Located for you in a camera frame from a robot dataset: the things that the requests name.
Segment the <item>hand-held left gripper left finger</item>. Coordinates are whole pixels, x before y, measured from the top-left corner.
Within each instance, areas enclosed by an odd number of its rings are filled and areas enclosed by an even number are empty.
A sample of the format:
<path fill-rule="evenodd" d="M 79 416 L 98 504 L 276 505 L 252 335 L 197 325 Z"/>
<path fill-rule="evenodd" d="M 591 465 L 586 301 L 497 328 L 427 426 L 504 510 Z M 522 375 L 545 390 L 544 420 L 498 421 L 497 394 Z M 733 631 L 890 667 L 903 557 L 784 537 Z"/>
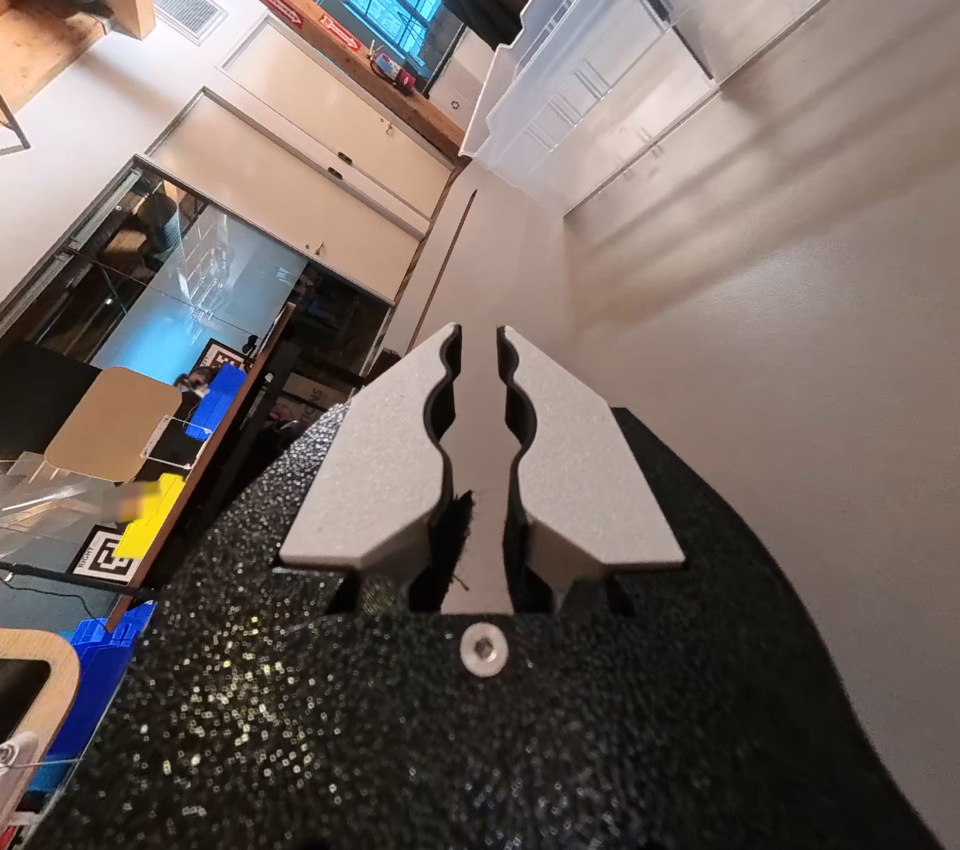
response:
<path fill-rule="evenodd" d="M 282 566 L 408 583 L 453 498 L 441 439 L 455 420 L 462 327 L 448 324 L 350 401 L 280 548 Z"/>

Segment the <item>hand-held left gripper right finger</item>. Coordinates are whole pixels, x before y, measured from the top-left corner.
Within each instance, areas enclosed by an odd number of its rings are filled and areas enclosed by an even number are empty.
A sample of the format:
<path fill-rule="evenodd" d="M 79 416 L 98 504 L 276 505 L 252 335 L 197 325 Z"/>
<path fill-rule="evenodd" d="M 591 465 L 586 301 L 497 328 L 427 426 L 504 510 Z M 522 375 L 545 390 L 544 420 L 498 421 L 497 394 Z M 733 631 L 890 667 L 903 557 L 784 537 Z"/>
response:
<path fill-rule="evenodd" d="M 503 563 L 510 596 L 676 570 L 680 544 L 609 404 L 515 328 L 496 331 L 511 461 Z"/>

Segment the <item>wooden edged table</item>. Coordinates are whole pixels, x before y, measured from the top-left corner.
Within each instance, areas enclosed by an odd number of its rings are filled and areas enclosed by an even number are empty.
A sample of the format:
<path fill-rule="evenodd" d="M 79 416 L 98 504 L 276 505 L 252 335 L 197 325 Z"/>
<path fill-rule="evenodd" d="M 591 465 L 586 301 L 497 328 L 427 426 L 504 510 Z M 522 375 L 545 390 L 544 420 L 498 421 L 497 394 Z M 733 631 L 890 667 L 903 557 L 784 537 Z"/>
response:
<path fill-rule="evenodd" d="M 152 598 L 146 595 L 142 585 L 147 580 L 153 563 L 162 550 L 171 535 L 181 521 L 183 513 L 188 509 L 199 489 L 202 489 L 210 472 L 213 462 L 224 440 L 233 434 L 233 431 L 242 424 L 250 409 L 255 397 L 260 389 L 265 385 L 266 375 L 270 369 L 271 360 L 274 358 L 280 347 L 287 327 L 296 313 L 296 306 L 293 303 L 285 304 L 281 314 L 277 317 L 273 327 L 267 336 L 263 347 L 261 348 L 256 360 L 251 365 L 246 380 L 239 389 L 236 397 L 232 401 L 228 410 L 225 412 L 222 422 L 213 431 L 206 448 L 199 454 L 196 465 L 189 472 L 184 489 L 174 501 L 169 514 L 166 516 L 161 527 L 157 531 L 145 557 L 140 560 L 133 577 L 133 586 L 127 588 L 117 599 L 108 616 L 105 617 L 103 626 L 107 632 L 111 633 L 121 622 L 126 611 L 133 606 L 138 599 L 149 601 Z"/>

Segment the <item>blue plastic bin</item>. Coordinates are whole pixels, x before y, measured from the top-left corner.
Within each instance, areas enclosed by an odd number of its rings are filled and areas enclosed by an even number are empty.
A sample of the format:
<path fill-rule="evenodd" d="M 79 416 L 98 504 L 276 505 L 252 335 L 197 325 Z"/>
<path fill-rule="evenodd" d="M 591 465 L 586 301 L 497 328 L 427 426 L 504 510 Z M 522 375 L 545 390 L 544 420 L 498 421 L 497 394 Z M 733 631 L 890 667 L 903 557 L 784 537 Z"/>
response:
<path fill-rule="evenodd" d="M 186 437 L 204 443 L 222 423 L 246 381 L 247 374 L 233 364 L 223 364 L 210 382 L 185 427 Z"/>

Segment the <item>black white marker tag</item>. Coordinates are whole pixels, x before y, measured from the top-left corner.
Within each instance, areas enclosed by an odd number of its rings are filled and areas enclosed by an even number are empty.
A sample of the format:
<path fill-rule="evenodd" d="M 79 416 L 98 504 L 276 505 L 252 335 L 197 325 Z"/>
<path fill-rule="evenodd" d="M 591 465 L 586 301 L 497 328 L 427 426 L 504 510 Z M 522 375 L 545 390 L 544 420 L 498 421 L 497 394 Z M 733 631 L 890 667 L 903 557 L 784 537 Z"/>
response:
<path fill-rule="evenodd" d="M 141 560 L 116 555 L 123 535 L 118 528 L 94 525 L 67 572 L 84 580 L 131 587 Z"/>
<path fill-rule="evenodd" d="M 234 366 L 240 371 L 248 373 L 253 363 L 253 360 L 247 355 L 214 338 L 207 340 L 199 355 L 192 373 L 198 373 L 202 369 L 210 369 L 215 376 L 225 365 Z"/>

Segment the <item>yellow plastic block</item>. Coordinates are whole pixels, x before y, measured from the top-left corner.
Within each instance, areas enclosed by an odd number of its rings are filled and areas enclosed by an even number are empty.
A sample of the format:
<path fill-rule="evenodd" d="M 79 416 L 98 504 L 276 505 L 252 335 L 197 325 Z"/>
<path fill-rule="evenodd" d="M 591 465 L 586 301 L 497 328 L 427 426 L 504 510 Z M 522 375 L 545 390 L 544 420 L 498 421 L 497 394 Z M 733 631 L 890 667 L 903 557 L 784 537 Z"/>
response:
<path fill-rule="evenodd" d="M 174 473 L 163 473 L 156 482 L 146 484 L 135 519 L 124 529 L 113 555 L 120 560 L 142 560 L 170 516 L 185 488 L 186 480 Z"/>

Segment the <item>white door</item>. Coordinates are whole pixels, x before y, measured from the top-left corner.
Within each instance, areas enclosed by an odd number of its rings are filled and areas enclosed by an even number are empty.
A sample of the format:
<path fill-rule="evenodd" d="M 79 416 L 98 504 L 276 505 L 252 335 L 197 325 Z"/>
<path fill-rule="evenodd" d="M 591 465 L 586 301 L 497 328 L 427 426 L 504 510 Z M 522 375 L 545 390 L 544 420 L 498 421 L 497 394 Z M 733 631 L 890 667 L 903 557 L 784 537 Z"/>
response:
<path fill-rule="evenodd" d="M 293 124 L 208 88 L 146 152 L 157 168 L 379 299 L 395 304 L 424 216 Z"/>
<path fill-rule="evenodd" d="M 225 58 L 222 72 L 354 170 L 425 219 L 442 202 L 451 164 L 316 50 L 263 19 Z"/>

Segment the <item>clear plastic cover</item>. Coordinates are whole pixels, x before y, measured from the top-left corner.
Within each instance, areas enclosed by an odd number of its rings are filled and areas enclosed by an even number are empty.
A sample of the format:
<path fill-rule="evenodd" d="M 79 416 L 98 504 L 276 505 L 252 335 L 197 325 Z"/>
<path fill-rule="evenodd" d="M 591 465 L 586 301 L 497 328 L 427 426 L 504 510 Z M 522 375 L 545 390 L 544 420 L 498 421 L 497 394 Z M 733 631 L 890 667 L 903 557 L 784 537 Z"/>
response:
<path fill-rule="evenodd" d="M 118 486 L 58 469 L 34 452 L 1 461 L 1 557 L 12 560 L 29 544 L 82 544 L 109 523 Z"/>

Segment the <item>black panel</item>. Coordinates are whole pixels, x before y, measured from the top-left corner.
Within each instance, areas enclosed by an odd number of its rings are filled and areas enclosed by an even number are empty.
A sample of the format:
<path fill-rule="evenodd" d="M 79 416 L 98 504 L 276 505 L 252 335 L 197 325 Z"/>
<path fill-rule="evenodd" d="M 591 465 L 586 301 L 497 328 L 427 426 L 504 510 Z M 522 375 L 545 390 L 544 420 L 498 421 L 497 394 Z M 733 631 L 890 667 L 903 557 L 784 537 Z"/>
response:
<path fill-rule="evenodd" d="M 1 355 L 1 460 L 43 454 L 100 370 L 37 344 Z"/>

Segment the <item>stack of blue containers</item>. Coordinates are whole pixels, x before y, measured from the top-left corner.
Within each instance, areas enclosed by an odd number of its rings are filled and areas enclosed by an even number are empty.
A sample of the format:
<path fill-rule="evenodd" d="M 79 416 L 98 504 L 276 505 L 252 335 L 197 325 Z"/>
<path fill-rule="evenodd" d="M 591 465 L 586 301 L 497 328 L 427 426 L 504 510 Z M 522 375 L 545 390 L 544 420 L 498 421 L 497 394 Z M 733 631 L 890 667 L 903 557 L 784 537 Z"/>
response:
<path fill-rule="evenodd" d="M 77 694 L 46 758 L 31 777 L 29 792 L 51 796 L 82 757 L 114 699 L 155 605 L 149 601 L 127 610 L 111 631 L 105 627 L 104 617 L 93 617 L 83 619 L 72 632 L 69 642 L 81 668 Z"/>

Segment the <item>clear plastic storage bin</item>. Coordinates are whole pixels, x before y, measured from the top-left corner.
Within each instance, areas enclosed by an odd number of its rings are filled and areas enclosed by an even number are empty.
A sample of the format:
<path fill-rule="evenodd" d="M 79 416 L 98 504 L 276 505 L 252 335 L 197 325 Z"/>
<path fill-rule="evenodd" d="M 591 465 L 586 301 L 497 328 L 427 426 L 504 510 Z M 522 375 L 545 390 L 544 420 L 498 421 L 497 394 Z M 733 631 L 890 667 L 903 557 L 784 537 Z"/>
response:
<path fill-rule="evenodd" d="M 462 151 L 564 216 L 823 0 L 530 0 Z"/>

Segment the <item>white recycling bin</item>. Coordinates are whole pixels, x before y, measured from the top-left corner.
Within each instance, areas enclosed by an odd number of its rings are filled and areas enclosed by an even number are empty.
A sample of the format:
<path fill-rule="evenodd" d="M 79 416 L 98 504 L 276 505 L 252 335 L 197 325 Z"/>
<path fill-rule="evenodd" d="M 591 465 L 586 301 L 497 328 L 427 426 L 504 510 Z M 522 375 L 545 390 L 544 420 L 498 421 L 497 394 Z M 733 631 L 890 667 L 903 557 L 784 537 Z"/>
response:
<path fill-rule="evenodd" d="M 494 51 L 465 29 L 430 88 L 431 103 L 466 130 L 494 59 Z"/>

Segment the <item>white air vent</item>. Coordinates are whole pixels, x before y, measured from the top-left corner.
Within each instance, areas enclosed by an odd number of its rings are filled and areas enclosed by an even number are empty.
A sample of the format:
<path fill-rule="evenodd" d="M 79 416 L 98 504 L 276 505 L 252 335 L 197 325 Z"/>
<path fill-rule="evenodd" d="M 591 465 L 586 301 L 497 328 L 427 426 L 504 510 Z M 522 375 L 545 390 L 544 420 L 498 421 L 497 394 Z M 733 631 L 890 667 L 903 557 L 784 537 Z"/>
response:
<path fill-rule="evenodd" d="M 202 45 L 227 18 L 212 0 L 153 0 L 154 11 L 186 40 Z"/>

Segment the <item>glass partition wall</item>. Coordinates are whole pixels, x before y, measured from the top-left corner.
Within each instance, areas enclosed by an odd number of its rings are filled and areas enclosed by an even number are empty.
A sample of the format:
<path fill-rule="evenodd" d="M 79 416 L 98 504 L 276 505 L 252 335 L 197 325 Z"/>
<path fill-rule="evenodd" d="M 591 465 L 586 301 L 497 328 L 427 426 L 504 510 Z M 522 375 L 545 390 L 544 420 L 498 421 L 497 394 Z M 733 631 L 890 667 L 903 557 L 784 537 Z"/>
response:
<path fill-rule="evenodd" d="M 23 341 L 173 384 L 210 338 L 254 362 L 287 303 L 294 370 L 359 387 L 392 304 L 134 158 L 2 304 L 1 352 Z"/>

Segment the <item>red blue wall device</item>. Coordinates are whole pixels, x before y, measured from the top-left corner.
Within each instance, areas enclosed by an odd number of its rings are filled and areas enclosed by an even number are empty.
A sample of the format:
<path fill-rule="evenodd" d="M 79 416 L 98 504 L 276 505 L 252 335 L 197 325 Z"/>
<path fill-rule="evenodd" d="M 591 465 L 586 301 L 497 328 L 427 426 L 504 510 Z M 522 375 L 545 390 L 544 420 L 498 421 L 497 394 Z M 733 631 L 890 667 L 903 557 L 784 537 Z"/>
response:
<path fill-rule="evenodd" d="M 367 58 L 374 75 L 389 83 L 400 93 L 412 96 L 416 92 L 416 78 L 401 64 L 395 62 L 382 48 L 371 43 Z"/>

